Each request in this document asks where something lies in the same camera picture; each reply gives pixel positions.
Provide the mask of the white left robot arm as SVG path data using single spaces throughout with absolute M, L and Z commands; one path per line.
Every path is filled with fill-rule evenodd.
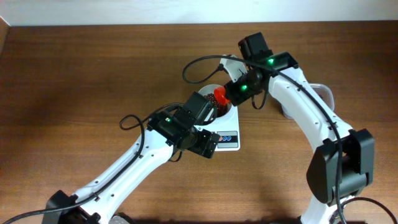
M 219 135 L 196 126 L 210 124 L 216 112 L 194 113 L 172 106 L 138 123 L 141 135 L 99 177 L 68 196 L 61 190 L 47 202 L 43 223 L 109 223 L 123 201 L 177 150 L 211 158 Z

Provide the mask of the red measuring scoop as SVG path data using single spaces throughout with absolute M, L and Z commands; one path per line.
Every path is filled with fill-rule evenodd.
M 229 99 L 226 97 L 226 90 L 223 86 L 215 88 L 213 94 L 219 104 L 227 105 L 230 103 Z

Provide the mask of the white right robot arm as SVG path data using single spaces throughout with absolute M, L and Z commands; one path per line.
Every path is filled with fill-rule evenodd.
M 225 97 L 238 106 L 264 91 L 287 110 L 307 137 L 313 157 L 306 178 L 312 198 L 301 223 L 336 223 L 343 203 L 373 182 L 374 138 L 354 130 L 337 116 L 308 84 L 288 52 L 273 54 L 263 35 L 249 35 L 238 44 L 242 57 L 227 56 L 221 64 L 231 80 Z

